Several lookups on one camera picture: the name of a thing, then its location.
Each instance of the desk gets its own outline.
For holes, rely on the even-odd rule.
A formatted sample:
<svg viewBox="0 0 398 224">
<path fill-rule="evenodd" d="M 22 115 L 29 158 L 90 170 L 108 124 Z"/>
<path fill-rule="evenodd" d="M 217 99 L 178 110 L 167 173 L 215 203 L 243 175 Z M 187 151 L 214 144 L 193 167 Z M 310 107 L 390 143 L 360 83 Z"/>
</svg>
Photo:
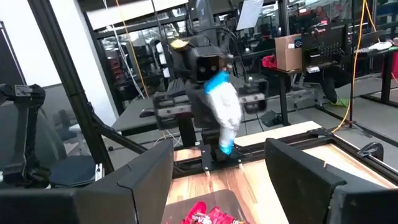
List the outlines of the desk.
<svg viewBox="0 0 398 224">
<path fill-rule="evenodd" d="M 391 90 L 391 78 L 392 78 L 392 66 L 393 66 L 393 53 L 398 52 L 398 47 L 391 47 L 388 52 L 380 52 L 376 54 L 370 54 L 369 57 L 375 57 L 378 55 L 384 56 L 384 64 L 382 68 L 382 85 L 381 85 L 381 97 L 378 98 L 372 95 L 363 95 L 362 98 L 372 100 L 384 105 L 389 105 L 398 108 L 398 103 L 390 100 Z"/>
<path fill-rule="evenodd" d="M 134 100 L 124 110 L 122 115 L 112 125 L 116 131 L 121 131 L 124 136 L 144 133 L 157 129 L 155 116 L 140 118 L 139 115 L 143 109 L 153 108 L 152 98 L 143 100 Z"/>
<path fill-rule="evenodd" d="M 263 142 L 266 138 L 282 138 L 304 133 L 314 128 L 320 128 L 320 126 L 310 121 L 243 136 L 237 138 L 235 143 L 246 146 Z M 396 188 L 394 184 L 332 144 L 307 149 L 305 152 L 375 184 Z M 174 179 L 167 204 L 228 189 L 235 193 L 245 217 L 250 223 L 288 223 L 267 172 L 265 160 L 249 162 L 243 164 L 243 167 L 244 169 L 231 167 L 212 171 L 209 177 L 206 174 L 198 174 Z"/>
</svg>

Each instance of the black cable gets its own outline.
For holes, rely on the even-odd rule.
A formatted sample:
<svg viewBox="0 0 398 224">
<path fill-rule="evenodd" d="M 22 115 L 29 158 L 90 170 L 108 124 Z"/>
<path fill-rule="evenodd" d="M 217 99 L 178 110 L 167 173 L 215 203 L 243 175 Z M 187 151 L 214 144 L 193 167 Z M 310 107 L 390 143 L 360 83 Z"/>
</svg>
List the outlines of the black cable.
<svg viewBox="0 0 398 224">
<path fill-rule="evenodd" d="M 264 132 L 264 128 L 263 128 L 262 125 L 261 125 L 259 115 L 256 114 L 256 117 L 257 117 L 257 120 L 258 120 L 258 122 L 259 122 L 259 124 L 260 124 L 260 127 L 261 127 L 262 132 Z"/>
</svg>

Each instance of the gray floor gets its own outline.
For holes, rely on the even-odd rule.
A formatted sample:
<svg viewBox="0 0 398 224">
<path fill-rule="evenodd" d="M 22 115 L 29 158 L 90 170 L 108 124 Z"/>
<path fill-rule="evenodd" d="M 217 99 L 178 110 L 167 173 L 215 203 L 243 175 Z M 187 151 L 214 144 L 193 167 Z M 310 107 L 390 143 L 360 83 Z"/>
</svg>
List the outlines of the gray floor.
<svg viewBox="0 0 398 224">
<path fill-rule="evenodd" d="M 398 84 L 393 80 L 391 87 L 397 87 Z M 350 86 L 344 86 L 337 90 L 337 93 L 340 97 L 349 97 L 349 89 Z M 381 79 L 379 78 L 369 78 L 366 80 L 357 80 L 354 96 L 359 96 L 367 93 L 374 93 L 381 89 Z M 398 90 L 391 92 L 391 99 L 398 99 Z M 293 111 L 294 108 L 294 98 L 290 94 L 288 95 L 288 110 Z M 301 101 L 298 104 L 299 108 L 304 108 L 308 106 L 314 105 L 313 99 L 308 99 L 305 101 Z M 345 113 L 345 108 L 336 108 L 330 105 L 325 105 L 325 107 L 338 114 L 343 116 Z M 280 111 L 279 99 L 276 98 L 274 100 L 269 100 L 268 109 L 274 110 L 275 112 Z M 386 136 L 389 136 L 392 139 L 398 139 L 398 131 L 396 127 L 398 127 L 398 119 L 397 117 L 398 109 L 391 108 L 389 106 L 381 105 L 379 103 L 375 103 L 372 101 L 368 101 L 362 98 L 356 98 L 354 100 L 354 120 L 357 122 L 370 127 L 371 129 L 382 133 Z M 255 119 L 256 115 L 245 114 L 244 119 Z M 289 113 L 289 121 L 291 124 L 298 124 L 305 121 L 314 121 L 324 128 L 333 128 L 337 126 L 340 121 L 335 119 L 332 116 L 327 115 L 324 112 L 318 111 L 315 108 L 309 108 L 300 111 L 294 111 Z M 242 124 L 239 131 L 238 136 L 244 136 L 247 134 L 254 134 L 261 132 L 262 130 L 267 131 L 270 129 L 279 128 L 282 126 L 274 126 L 272 128 L 268 128 L 263 124 L 259 124 L 257 120 L 247 122 L 246 124 Z M 176 134 L 178 136 L 178 129 L 169 130 L 170 133 Z M 385 162 L 392 167 L 398 169 L 398 148 L 391 146 L 390 144 L 381 141 L 377 138 L 367 138 L 363 133 L 357 130 L 352 129 L 340 129 L 337 132 L 337 135 L 341 136 L 345 140 L 353 143 L 357 147 L 363 147 L 366 144 L 378 141 L 384 146 L 384 158 Z M 163 138 L 163 134 L 159 130 L 149 131 L 147 133 L 141 133 L 134 136 L 129 136 L 130 139 L 136 141 L 138 143 L 143 143 L 142 145 L 146 148 L 151 148 L 155 141 Z M 197 133 L 197 139 L 200 140 L 200 133 Z M 110 141 L 109 139 L 105 139 L 105 143 L 107 146 L 113 146 L 115 151 L 110 152 L 112 162 L 115 168 L 119 168 L 123 166 L 125 163 L 129 162 L 131 159 L 137 156 L 135 152 L 130 151 L 129 149 L 118 146 L 116 143 Z"/>
</svg>

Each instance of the red object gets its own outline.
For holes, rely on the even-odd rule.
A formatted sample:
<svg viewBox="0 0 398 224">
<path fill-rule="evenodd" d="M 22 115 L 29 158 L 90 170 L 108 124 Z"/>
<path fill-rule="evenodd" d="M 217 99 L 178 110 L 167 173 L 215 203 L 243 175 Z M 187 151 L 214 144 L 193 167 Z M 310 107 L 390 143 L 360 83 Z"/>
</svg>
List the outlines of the red object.
<svg viewBox="0 0 398 224">
<path fill-rule="evenodd" d="M 236 220 L 231 215 L 223 213 L 219 207 L 214 207 L 206 215 L 206 203 L 198 202 L 190 210 L 181 224 L 249 224 L 248 222 Z"/>
<path fill-rule="evenodd" d="M 208 214 L 211 224 L 232 224 L 235 218 L 223 213 L 219 207 L 214 207 Z"/>
<path fill-rule="evenodd" d="M 205 202 L 198 202 L 192 207 L 188 215 L 182 220 L 181 224 L 191 224 L 194 223 L 193 217 L 197 213 L 206 214 L 207 206 Z"/>
<path fill-rule="evenodd" d="M 277 67 L 275 55 L 265 56 L 264 58 L 262 58 L 261 61 L 262 61 L 262 66 L 264 68 L 276 68 Z"/>
</svg>

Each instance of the wooden tabletop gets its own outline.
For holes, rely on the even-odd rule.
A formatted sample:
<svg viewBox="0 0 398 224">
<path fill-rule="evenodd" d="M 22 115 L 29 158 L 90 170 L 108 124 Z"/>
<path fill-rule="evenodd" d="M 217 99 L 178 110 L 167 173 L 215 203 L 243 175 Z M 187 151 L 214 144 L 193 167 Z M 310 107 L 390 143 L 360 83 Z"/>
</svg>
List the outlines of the wooden tabletop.
<svg viewBox="0 0 398 224">
<path fill-rule="evenodd" d="M 243 136 L 235 139 L 235 143 L 246 146 L 264 142 L 266 138 L 282 138 L 289 135 L 304 133 L 315 128 L 320 128 L 320 126 L 310 121 L 272 131 Z M 322 159 L 326 163 L 339 169 L 374 182 L 375 184 L 387 188 L 395 187 L 394 184 L 373 172 L 334 145 L 330 144 L 307 149 L 304 152 Z M 249 222 L 272 224 L 288 223 L 282 205 L 273 188 L 265 160 L 246 163 L 243 164 L 242 167 L 231 167 L 213 171 L 210 172 L 210 176 L 198 174 L 175 179 L 170 187 L 167 204 L 224 189 L 232 190 L 235 193 Z"/>
</svg>

